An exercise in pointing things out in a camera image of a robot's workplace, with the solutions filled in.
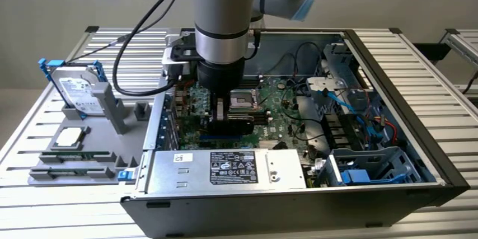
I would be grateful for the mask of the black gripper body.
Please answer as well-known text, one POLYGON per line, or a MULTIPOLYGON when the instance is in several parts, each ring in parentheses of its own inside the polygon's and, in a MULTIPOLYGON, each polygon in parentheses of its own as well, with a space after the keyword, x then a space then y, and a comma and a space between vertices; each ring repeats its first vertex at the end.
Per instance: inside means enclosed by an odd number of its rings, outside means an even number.
POLYGON ((245 60, 231 64, 214 64, 207 61, 198 63, 199 84, 210 90, 218 98, 226 98, 242 81, 245 60))

